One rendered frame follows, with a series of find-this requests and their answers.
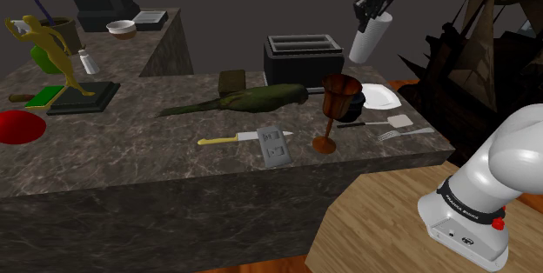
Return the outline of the black bowl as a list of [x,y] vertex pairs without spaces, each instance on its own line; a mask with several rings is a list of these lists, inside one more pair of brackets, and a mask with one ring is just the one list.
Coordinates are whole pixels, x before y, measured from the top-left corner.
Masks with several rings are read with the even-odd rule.
[[351,103],[349,105],[348,111],[344,114],[343,117],[339,119],[341,123],[352,123],[357,120],[357,118],[362,113],[362,108],[365,104],[365,95],[363,92],[359,92],[352,97]]

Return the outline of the gold figure on dark base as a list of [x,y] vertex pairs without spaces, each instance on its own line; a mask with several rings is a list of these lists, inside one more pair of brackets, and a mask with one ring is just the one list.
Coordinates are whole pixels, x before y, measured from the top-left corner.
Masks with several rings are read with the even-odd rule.
[[20,42],[33,42],[47,52],[49,59],[62,71],[66,90],[46,110],[48,116],[103,112],[120,89],[119,83],[79,83],[74,75],[67,44],[55,30],[43,26],[32,16],[21,20],[4,20],[10,33]]

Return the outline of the white ribbed cup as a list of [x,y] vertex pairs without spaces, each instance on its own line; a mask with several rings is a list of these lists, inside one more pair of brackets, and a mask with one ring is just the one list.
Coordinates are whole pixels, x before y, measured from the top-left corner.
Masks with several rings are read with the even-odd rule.
[[372,18],[366,25],[364,32],[357,31],[349,59],[354,63],[365,63],[391,23],[392,15],[386,11],[375,19]]

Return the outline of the wood pattern robot stand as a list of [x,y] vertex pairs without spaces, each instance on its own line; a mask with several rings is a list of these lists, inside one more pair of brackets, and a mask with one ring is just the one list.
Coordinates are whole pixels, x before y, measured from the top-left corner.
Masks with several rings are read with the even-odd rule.
[[417,202],[456,171],[432,167],[359,176],[328,208],[306,258],[312,273],[486,273],[431,239]]

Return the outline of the brown wooden goblet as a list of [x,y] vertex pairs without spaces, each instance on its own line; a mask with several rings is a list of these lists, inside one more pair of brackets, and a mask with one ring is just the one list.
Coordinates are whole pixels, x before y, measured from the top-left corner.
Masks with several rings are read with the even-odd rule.
[[361,92],[362,85],[358,79],[344,74],[328,75],[322,79],[322,85],[325,91],[322,111],[328,123],[325,134],[312,140],[312,147],[321,154],[331,154],[337,148],[329,137],[332,124],[346,114],[352,98]]

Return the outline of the olive green block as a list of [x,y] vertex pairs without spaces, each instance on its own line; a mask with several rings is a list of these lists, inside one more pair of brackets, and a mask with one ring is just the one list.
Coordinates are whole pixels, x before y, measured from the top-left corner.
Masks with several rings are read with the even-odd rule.
[[219,73],[218,94],[225,97],[233,92],[246,89],[244,70],[226,70]]

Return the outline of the dark brown jagged furniture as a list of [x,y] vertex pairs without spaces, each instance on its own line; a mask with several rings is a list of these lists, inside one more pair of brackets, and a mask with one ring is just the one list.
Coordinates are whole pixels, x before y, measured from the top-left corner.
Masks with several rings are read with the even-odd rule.
[[[533,26],[529,37],[494,35],[495,6],[517,4]],[[514,111],[543,103],[543,0],[465,0],[461,29],[442,27],[427,37],[426,67],[408,62],[416,84],[399,94],[454,147],[449,162],[464,164]]]

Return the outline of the grey flat tray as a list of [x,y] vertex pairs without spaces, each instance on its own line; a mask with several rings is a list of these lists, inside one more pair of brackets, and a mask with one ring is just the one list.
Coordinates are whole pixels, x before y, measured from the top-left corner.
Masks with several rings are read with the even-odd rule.
[[142,10],[132,21],[137,31],[159,31],[163,28],[169,16],[165,10]]

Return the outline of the green flat book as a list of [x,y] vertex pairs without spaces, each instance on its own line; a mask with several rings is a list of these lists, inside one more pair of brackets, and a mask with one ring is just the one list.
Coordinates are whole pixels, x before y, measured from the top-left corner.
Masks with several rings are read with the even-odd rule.
[[66,87],[63,85],[46,86],[24,107],[29,110],[47,110],[65,90]]

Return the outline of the grey wall outlet plate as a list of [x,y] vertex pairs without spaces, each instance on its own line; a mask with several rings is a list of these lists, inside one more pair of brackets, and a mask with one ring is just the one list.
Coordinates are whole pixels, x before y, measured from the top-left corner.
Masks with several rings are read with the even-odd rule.
[[257,134],[266,168],[278,167],[292,162],[285,134],[279,127],[259,128]]

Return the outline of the silver fork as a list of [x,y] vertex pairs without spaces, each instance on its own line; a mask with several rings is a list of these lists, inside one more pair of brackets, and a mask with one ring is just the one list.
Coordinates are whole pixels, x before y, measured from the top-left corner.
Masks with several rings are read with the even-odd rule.
[[388,131],[388,132],[378,136],[378,141],[383,142],[383,141],[385,141],[387,139],[391,139],[391,138],[394,138],[394,137],[425,134],[425,133],[433,133],[433,132],[434,132],[434,129],[430,128],[430,127],[423,128],[423,129],[418,129],[418,130],[410,130],[410,131],[407,131],[407,132],[399,132],[397,130],[391,130],[391,131]]

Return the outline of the black toaster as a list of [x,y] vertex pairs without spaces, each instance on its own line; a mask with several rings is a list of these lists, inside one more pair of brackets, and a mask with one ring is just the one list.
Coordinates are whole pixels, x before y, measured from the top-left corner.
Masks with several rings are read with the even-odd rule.
[[324,77],[342,71],[343,50],[327,34],[268,36],[264,43],[265,83],[321,88]]

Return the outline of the white plate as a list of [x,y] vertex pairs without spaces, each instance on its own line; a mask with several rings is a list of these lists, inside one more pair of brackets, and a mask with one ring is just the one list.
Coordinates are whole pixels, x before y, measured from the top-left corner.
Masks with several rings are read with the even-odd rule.
[[364,107],[369,110],[391,110],[401,106],[398,96],[383,84],[363,83]]

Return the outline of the white salt shaker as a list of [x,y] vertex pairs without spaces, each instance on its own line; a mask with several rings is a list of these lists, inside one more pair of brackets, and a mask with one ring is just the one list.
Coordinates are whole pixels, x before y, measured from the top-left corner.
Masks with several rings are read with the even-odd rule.
[[85,49],[79,50],[78,55],[88,75],[95,75],[100,71],[97,63]]

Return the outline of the white and brown bowl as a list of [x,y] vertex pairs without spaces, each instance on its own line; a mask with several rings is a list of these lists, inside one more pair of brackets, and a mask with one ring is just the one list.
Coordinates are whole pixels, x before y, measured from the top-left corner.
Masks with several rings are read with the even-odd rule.
[[131,20],[118,20],[108,23],[106,29],[120,40],[132,39],[137,34],[136,24]]

